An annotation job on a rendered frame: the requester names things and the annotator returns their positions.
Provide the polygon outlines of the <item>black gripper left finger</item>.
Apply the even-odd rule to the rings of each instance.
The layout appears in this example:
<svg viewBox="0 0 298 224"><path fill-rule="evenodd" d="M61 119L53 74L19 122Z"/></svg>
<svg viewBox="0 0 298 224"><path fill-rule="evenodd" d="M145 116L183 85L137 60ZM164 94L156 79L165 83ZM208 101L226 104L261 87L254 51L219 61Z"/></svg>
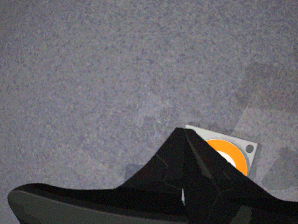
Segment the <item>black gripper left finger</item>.
<svg viewBox="0 0 298 224"><path fill-rule="evenodd" d="M23 184L8 193L8 205L20 224L190 224L182 202L185 151L185 129L176 128L116 189Z"/></svg>

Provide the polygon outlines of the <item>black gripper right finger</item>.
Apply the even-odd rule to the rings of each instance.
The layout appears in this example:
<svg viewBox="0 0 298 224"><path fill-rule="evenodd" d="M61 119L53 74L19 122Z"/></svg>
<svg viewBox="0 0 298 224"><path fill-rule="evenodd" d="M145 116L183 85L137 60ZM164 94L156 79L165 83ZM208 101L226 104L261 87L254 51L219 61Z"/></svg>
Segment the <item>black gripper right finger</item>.
<svg viewBox="0 0 298 224"><path fill-rule="evenodd" d="M298 202L271 196L185 128L185 209L190 224L298 224Z"/></svg>

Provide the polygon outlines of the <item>orange and white round plate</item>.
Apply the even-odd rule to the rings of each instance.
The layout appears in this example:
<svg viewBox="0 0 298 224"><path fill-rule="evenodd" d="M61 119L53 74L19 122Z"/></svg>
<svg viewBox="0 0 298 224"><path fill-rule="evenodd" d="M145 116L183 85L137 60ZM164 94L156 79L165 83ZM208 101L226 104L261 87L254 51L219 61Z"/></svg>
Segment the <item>orange and white round plate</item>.
<svg viewBox="0 0 298 224"><path fill-rule="evenodd" d="M243 159L243 153L239 152L239 149L235 147L234 144L227 143L227 141L220 139L208 139L205 141L206 143L212 145L216 151L220 152L223 159L229 160L231 165L234 165L238 171L242 171L243 175L246 176L246 160Z"/></svg>

